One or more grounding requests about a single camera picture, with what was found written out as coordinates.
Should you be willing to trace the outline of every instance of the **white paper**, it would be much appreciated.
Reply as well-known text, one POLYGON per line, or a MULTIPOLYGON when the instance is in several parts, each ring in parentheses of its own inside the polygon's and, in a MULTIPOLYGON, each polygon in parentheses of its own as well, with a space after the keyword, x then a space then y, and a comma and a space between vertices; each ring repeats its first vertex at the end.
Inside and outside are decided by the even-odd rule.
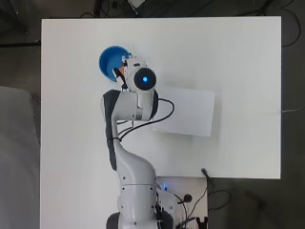
MULTIPOLYGON (((159 87, 159 97, 169 99, 174 104, 172 116, 153 124, 155 131, 182 135, 211 136, 214 93, 192 89, 159 87)), ((158 111, 153 120, 168 115, 172 105, 159 101, 158 111)))

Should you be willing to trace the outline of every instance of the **power cord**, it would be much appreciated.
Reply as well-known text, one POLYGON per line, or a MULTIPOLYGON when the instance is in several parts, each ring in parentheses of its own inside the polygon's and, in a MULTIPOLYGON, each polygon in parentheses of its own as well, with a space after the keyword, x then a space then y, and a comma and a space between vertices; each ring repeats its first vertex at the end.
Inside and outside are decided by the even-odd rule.
POLYGON ((287 45, 283 45, 282 48, 286 48, 286 47, 289 47, 289 46, 292 46, 294 43, 296 43, 296 41, 298 41, 299 37, 301 36, 301 33, 302 33, 302 28, 301 28, 301 24, 296 16, 296 14, 294 12, 292 12, 291 10, 287 10, 286 8, 289 7, 290 5, 292 5, 292 3, 294 2, 295 0, 291 0, 289 3, 287 3, 285 6, 281 7, 280 9, 283 10, 283 11, 286 11, 288 12, 289 14, 291 14, 294 18, 295 18, 295 21, 297 23, 297 26, 298 26, 298 34, 297 34, 297 37, 296 39, 291 42, 290 44, 287 44, 287 45))
POLYGON ((173 106, 172 111, 171 111, 168 115, 166 115, 165 117, 162 117, 162 118, 160 118, 160 119, 157 119, 157 120, 154 120, 154 121, 150 121, 150 122, 147 122, 147 123, 138 125, 138 126, 136 126, 136 127, 133 127, 133 128, 131 128, 131 129, 129 129, 128 131, 126 130, 126 133, 123 134, 123 135, 119 138, 120 141, 122 141, 123 138, 124 138, 127 134, 129 134, 129 133, 131 133, 131 132, 133 132, 133 131, 135 131, 135 130, 141 128, 141 127, 148 126, 148 125, 152 125, 152 124, 157 123, 157 122, 160 122, 160 121, 164 121, 165 119, 167 119, 167 118, 169 118, 170 116, 172 116, 172 114, 173 114, 173 112, 174 112, 174 104, 173 104, 173 102, 171 102, 170 100, 165 99, 165 98, 159 98, 158 100, 159 100, 159 101, 164 101, 164 102, 171 103, 171 105, 173 106))

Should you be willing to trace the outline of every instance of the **blue object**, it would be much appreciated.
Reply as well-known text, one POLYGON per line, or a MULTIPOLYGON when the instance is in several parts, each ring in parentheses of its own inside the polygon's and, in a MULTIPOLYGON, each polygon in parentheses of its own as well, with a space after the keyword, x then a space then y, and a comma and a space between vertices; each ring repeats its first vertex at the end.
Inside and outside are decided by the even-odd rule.
POLYGON ((109 80, 116 82, 113 69, 122 68, 122 56, 128 57, 130 53, 120 46, 111 46, 105 49, 99 57, 99 69, 109 80))
POLYGON ((168 191, 168 184, 167 183, 163 183, 162 184, 162 188, 164 191, 168 191))

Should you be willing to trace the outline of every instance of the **blue light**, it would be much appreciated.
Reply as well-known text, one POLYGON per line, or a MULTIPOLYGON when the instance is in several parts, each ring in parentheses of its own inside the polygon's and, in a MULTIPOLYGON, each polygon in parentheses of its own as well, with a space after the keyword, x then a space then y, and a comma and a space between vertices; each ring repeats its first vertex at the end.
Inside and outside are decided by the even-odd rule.
POLYGON ((162 184, 162 188, 164 191, 168 191, 168 184, 167 183, 163 183, 162 184))

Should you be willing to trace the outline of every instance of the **black cable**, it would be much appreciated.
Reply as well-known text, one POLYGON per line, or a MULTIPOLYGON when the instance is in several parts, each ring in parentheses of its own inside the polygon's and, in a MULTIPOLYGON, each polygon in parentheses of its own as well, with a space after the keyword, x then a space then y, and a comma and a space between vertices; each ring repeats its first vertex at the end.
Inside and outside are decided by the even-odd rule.
POLYGON ((11 44, 0 44, 0 48, 19 48, 19 47, 32 47, 32 46, 41 46, 41 41, 31 43, 11 43, 11 44))
POLYGON ((117 125, 121 125, 121 124, 124 124, 126 122, 129 122, 129 121, 121 121, 121 122, 116 122, 117 125))
POLYGON ((231 194, 227 190, 216 190, 216 191, 210 192, 208 194, 208 196, 211 195, 211 194, 215 194, 215 193, 225 193, 225 194, 227 194, 228 195, 228 200, 225 203, 221 204, 220 206, 218 206, 216 208, 213 207, 213 208, 208 209, 208 211, 211 211, 211 210, 217 211, 217 210, 222 209, 225 206, 229 205, 230 202, 231 202, 231 194))
POLYGON ((194 206, 193 206, 193 209, 192 209, 192 211, 190 212, 190 214, 189 214, 189 216, 188 216, 188 219, 192 216, 192 214, 193 214, 193 211, 194 211, 194 209, 196 208, 196 206, 197 206, 197 204, 198 204, 198 202, 201 200, 201 199, 203 199, 204 198, 204 196, 206 195, 206 193, 207 193, 207 190, 208 190, 208 185, 207 185, 207 187, 206 187, 206 189, 205 189, 205 191, 204 191, 204 193, 203 193, 203 195, 197 200, 197 202, 194 204, 194 206))
POLYGON ((126 129, 124 129, 123 131, 119 132, 117 135, 122 135, 124 132, 127 132, 128 130, 130 130, 132 128, 133 128, 133 122, 132 122, 132 126, 131 127, 128 127, 126 129))
POLYGON ((188 218, 188 212, 187 212, 187 208, 185 207, 185 204, 184 204, 182 198, 181 198, 179 195, 175 194, 175 193, 172 193, 172 192, 170 192, 170 191, 167 191, 167 192, 170 193, 170 194, 173 194, 175 197, 177 197, 177 198, 180 200, 180 202, 182 203, 183 208, 184 208, 185 220, 187 220, 187 218, 188 218))
POLYGON ((287 3, 285 6, 281 7, 280 9, 290 13, 295 18, 295 21, 296 21, 297 26, 298 26, 298 35, 297 35, 296 39, 293 42, 291 42, 291 43, 289 43, 287 45, 283 45, 282 48, 286 48, 286 47, 292 46, 296 41, 298 41, 299 37, 302 34, 301 24, 300 24, 300 22, 299 22, 299 20, 298 20, 298 18, 296 16, 296 14, 294 12, 292 12, 291 10, 285 9, 285 8, 289 7, 294 1, 295 0, 291 0, 289 3, 287 3))
POLYGON ((165 99, 165 98, 159 98, 159 101, 164 101, 164 102, 171 103, 172 106, 173 106, 172 111, 171 111, 168 115, 166 115, 165 117, 162 117, 162 118, 157 119, 157 120, 155 120, 155 121, 150 121, 150 122, 147 122, 147 123, 138 125, 138 126, 136 126, 136 127, 133 127, 132 129, 128 130, 125 134, 123 134, 123 135, 120 137, 120 141, 122 141, 123 138, 124 138, 127 134, 129 134, 130 132, 132 132, 132 131, 135 131, 135 130, 137 130, 137 129, 141 128, 141 127, 144 127, 144 126, 148 126, 148 125, 151 125, 151 124, 160 122, 160 121, 164 121, 165 119, 167 119, 167 118, 169 118, 170 116, 172 116, 172 114, 173 114, 173 112, 174 112, 174 104, 173 104, 170 100, 165 99))
POLYGON ((94 15, 93 15, 92 13, 90 13, 90 12, 84 12, 84 13, 81 14, 79 17, 83 17, 83 16, 85 16, 85 15, 89 15, 89 16, 91 16, 91 17, 94 17, 94 15))
POLYGON ((106 10, 106 13, 109 13, 109 9, 110 9, 110 8, 109 8, 109 4, 110 4, 109 1, 110 1, 110 0, 107 0, 107 10, 106 10))
POLYGON ((199 8, 198 10, 192 12, 188 17, 193 16, 194 14, 197 14, 198 12, 200 12, 201 10, 203 10, 204 8, 208 7, 214 0, 211 0, 210 2, 208 2, 207 4, 203 5, 201 8, 199 8))
POLYGON ((291 0, 289 3, 287 3, 285 6, 281 7, 281 8, 287 8, 288 6, 290 6, 295 0, 291 0))
POLYGON ((194 219, 196 219, 196 218, 189 218, 189 219, 186 219, 186 220, 184 220, 183 222, 180 222, 178 225, 176 225, 176 229, 180 229, 181 228, 181 226, 186 226, 190 221, 193 221, 194 219))

